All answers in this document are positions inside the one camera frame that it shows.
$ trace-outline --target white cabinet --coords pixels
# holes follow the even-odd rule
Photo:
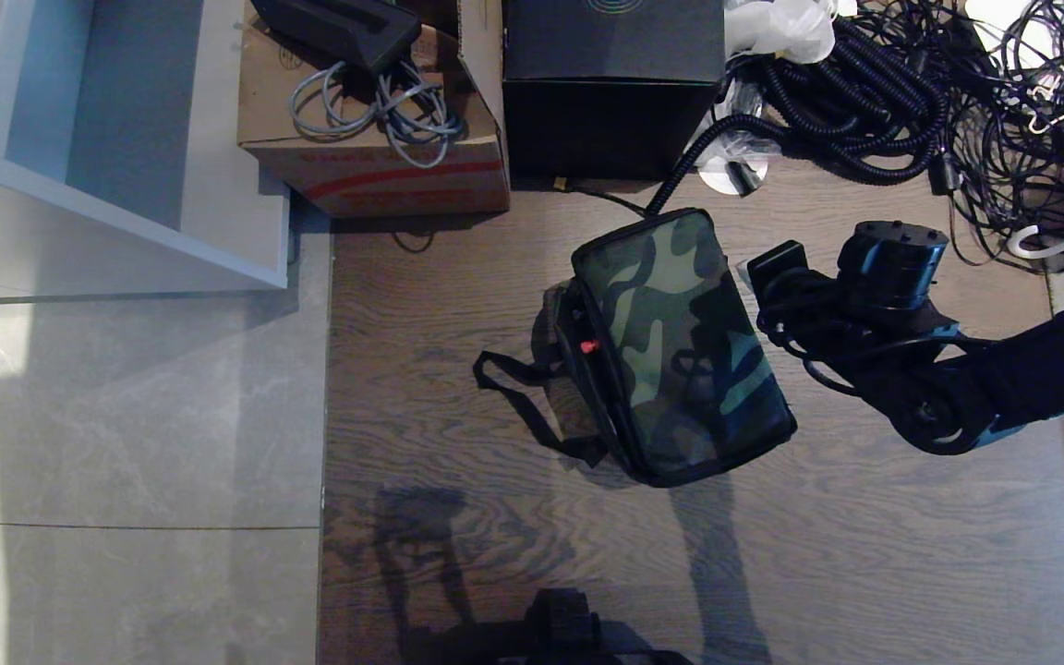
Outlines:
[[[0,298],[273,289],[288,194],[236,147],[242,0],[0,0]]]

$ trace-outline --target wooden floor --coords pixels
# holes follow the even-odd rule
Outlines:
[[[786,161],[747,200],[689,178],[672,205],[711,212],[731,265],[795,238],[828,273],[858,221],[947,223],[925,179],[876,188]],[[563,462],[473,386],[480,349],[531,358],[572,249],[632,221],[584,195],[517,193],[511,214],[422,252],[384,222],[336,236],[321,662],[437,662],[446,635],[575,585],[703,664],[1064,665],[1064,419],[930,458],[766,345],[794,440],[663,492]],[[937,279],[934,302],[971,335],[1047,318],[1043,279],[950,253]]]

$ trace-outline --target hanger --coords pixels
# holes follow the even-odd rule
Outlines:
[[[1057,256],[1057,254],[1064,252],[1064,242],[1045,249],[1021,248],[1021,243],[1034,235],[1040,235],[1040,233],[1042,233],[1042,228],[1035,223],[1033,227],[1021,228],[1020,231],[1009,236],[1009,252],[1014,256],[1023,257],[1023,260],[1046,260],[1048,256]]]

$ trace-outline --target robotic arm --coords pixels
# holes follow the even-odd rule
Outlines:
[[[836,279],[808,268],[794,240],[747,268],[758,328],[812,378],[861,397],[913,446],[962,454],[1064,414],[1064,312],[1000,342],[964,336],[928,295],[946,245],[930,228],[866,221],[841,249]],[[964,354],[938,361],[948,346]]]

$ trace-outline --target bag strap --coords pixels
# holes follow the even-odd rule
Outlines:
[[[486,376],[485,365],[488,362],[494,363],[496,367],[503,371],[503,375],[511,376],[512,379],[525,384],[525,386],[544,386],[549,379],[556,379],[558,375],[548,370],[547,367],[525,365],[525,363],[514,358],[499,353],[479,353],[479,359],[473,363],[473,380],[479,384],[479,388],[482,388],[482,390],[495,390],[506,397],[508,403],[512,404],[515,413],[519,414],[523,423],[529,427],[529,430],[532,430],[532,435],[535,437],[536,443],[548,447],[548,449],[559,451],[559,453],[569,455],[571,459],[582,460],[582,462],[591,465],[591,468],[602,462],[602,458],[606,453],[602,437],[571,437],[561,440],[556,436],[556,433],[553,432],[552,427],[549,427],[549,421],[545,420],[544,414],[541,413],[535,403],[532,403],[532,400],[528,396],[514,388],[500,386],[495,379]]]

